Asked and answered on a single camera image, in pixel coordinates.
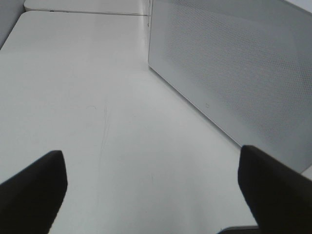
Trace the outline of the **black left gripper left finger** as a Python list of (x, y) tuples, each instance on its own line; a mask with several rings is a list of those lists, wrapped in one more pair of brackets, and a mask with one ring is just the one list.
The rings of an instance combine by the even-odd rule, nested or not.
[(68, 186), (62, 151), (50, 151), (0, 185), (0, 232), (47, 234)]

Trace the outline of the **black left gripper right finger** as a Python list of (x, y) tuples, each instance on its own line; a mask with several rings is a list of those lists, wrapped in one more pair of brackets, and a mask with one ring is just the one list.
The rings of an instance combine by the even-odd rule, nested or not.
[(312, 232), (312, 182), (252, 145), (241, 148), (238, 184), (263, 234)]

